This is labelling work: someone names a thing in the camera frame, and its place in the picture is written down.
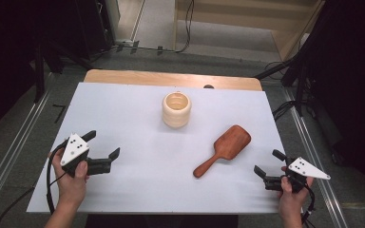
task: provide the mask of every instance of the gray floor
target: gray floor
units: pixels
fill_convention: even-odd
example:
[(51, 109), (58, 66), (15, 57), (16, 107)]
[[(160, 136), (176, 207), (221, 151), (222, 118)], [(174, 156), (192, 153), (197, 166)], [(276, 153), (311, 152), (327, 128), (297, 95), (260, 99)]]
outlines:
[[(150, 2), (159, 3), (155, 0), (146, 0), (147, 4)], [(144, 34), (150, 34), (148, 34), (148, 31), (143, 31), (144, 26), (141, 24), (137, 34), (141, 44), (147, 42), (146, 44), (149, 46), (149, 43), (152, 42), (157, 46), (158, 42), (144, 38)], [(268, 54), (259, 54), (257, 58), (251, 59), (238, 57), (239, 55), (231, 50), (232, 48), (226, 49), (222, 46), (223, 48), (219, 49), (221, 52), (218, 52), (217, 49), (212, 47), (196, 46), (197, 43), (194, 39), (193, 42), (194, 44), (187, 51), (188, 53), (164, 53), (158, 56), (154, 51), (139, 50), (131, 55), (129, 50), (125, 49), (122, 52), (109, 52), (93, 65), (104, 69), (252, 77), (263, 72), (268, 63), (277, 60), (276, 51), (272, 49), (271, 44), (257, 46), (254, 43), (253, 45), (257, 47), (253, 48), (254, 50), (261, 49), (261, 51), (271, 52), (272, 57)], [(211, 43), (216, 46), (220, 43), (220, 40)], [(16, 162), (0, 189), (0, 215), (37, 181), (47, 159), (47, 152), (52, 147), (64, 117), (61, 117), (59, 123), (55, 123), (60, 109), (53, 105), (68, 105), (77, 84), (84, 80), (85, 74), (86, 72), (76, 65), (66, 66), (64, 73), (61, 75), (48, 76), (47, 71), (47, 80), (52, 80), (49, 87), (49, 96), (44, 109), (31, 129), (27, 140), (19, 151)], [(279, 73), (276, 73), (272, 77), (279, 78), (280, 76)], [(261, 81), (261, 84), (267, 94), (271, 110), (276, 109), (285, 102), (283, 88), (279, 85), (279, 81), (266, 78)], [(0, 162), (5, 158), (18, 130), (28, 116), (33, 105), (33, 96), (34, 88), (26, 93), (0, 122)], [(308, 115), (305, 115), (304, 121), (307, 123), (325, 171), (332, 176), (330, 183), (334, 188), (348, 227), (365, 227), (365, 177), (353, 167), (341, 167), (333, 164), (329, 147), (320, 132), (317, 122)], [(307, 158), (298, 129), (290, 112), (277, 121), (277, 127), (286, 153), (294, 157), (302, 156)], [(313, 185), (313, 190), (316, 192), (317, 210), (310, 216), (310, 221), (316, 227), (335, 227), (317, 182)], [(49, 215), (26, 213), (29, 199), (30, 195), (20, 200), (4, 217), (0, 227), (43, 227)], [(79, 214), (74, 221), (73, 227), (84, 227), (85, 221), (86, 215)], [(239, 227), (280, 227), (280, 220), (278, 215), (240, 215)]]

